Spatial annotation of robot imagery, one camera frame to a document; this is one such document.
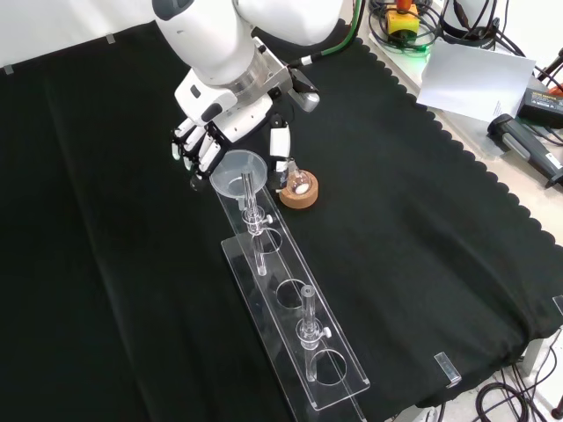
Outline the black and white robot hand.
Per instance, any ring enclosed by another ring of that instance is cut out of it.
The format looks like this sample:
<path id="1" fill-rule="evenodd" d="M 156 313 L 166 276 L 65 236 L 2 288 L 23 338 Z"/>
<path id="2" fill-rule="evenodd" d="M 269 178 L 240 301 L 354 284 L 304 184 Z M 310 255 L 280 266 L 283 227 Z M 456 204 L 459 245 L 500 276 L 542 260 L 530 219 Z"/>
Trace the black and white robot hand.
<path id="1" fill-rule="evenodd" d="M 220 104 L 213 104 L 210 109 L 215 115 L 210 121 L 199 124 L 187 117 L 172 130 L 172 157 L 184 164 L 194 190 L 210 179 L 228 151 L 264 126 L 270 130 L 268 183 L 275 191 L 287 186 L 289 123 L 272 111 L 274 100 L 280 96 L 280 90 L 275 88 L 274 95 L 266 93 L 249 105 L 224 110 Z"/>

